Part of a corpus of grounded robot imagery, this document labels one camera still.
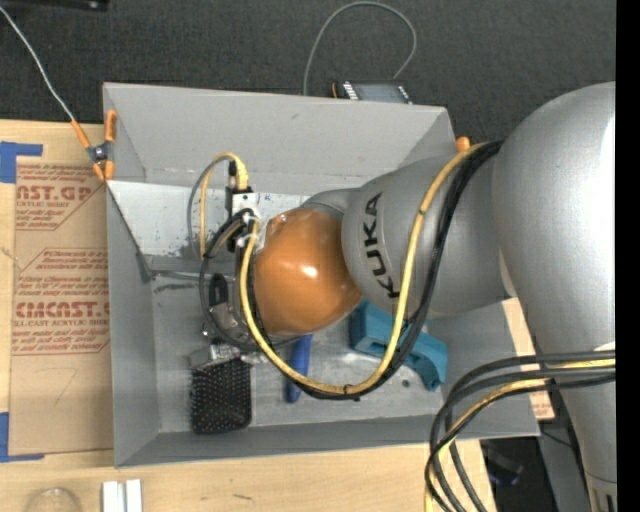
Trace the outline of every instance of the wooden table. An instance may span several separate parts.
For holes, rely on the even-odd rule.
[[[33,130],[60,136],[60,124],[0,121],[0,141],[22,142]],[[90,128],[98,141],[100,126]],[[69,127],[69,140],[74,134]],[[8,409],[15,185],[0,183],[0,412]],[[488,510],[495,511],[480,444],[459,448]],[[421,511],[426,445],[114,469],[113,452],[47,455],[0,464],[0,510],[25,511],[39,492],[61,487],[83,511],[100,510],[106,480],[140,478],[146,512],[162,511]],[[455,473],[445,460],[449,474]],[[462,486],[451,478],[471,509]]]

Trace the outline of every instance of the blue plastic part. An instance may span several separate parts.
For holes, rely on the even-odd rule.
[[[382,356],[391,336],[393,318],[367,301],[362,301],[349,318],[351,347],[359,352]],[[447,375],[447,346],[426,333],[420,333],[405,366],[422,378],[429,391],[435,391]]]
[[[309,371],[309,359],[311,357],[312,334],[307,334],[296,341],[289,355],[289,366],[302,375],[307,375]],[[298,401],[302,390],[290,380],[287,380],[285,394],[287,402],[293,404]]]
[[[20,455],[9,457],[7,452],[9,444],[9,413],[0,413],[0,463],[19,460],[38,460],[44,455]]]
[[[16,182],[16,158],[42,156],[42,144],[17,144],[0,142],[0,183]]]

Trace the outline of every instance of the blue tape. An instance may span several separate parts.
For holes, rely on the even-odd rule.
[[[19,460],[38,460],[44,457],[44,455],[20,455],[9,457],[8,453],[9,445],[9,413],[0,413],[0,463],[13,462]]]
[[[0,183],[16,182],[16,158],[42,156],[42,144],[0,142]]]

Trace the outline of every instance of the gray floor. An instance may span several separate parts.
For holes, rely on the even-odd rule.
[[[300,94],[318,30],[347,3],[112,0],[107,13],[92,13],[2,1],[84,122],[102,120],[104,81]],[[555,96],[616,77],[611,0],[388,3],[418,33],[418,51],[400,76],[410,95],[446,106],[456,135],[477,142],[506,137]],[[0,27],[0,118],[64,120],[3,19]],[[410,46],[394,16],[372,8],[345,12],[318,48],[310,92],[328,95],[339,78],[391,78]],[[532,443],[505,445],[529,470],[517,487],[498,491],[501,512],[553,509]]]

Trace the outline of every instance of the orange dome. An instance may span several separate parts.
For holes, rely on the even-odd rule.
[[[340,222],[296,208],[274,217],[255,258],[255,297],[269,334],[297,336],[343,319],[360,290],[342,255]]]

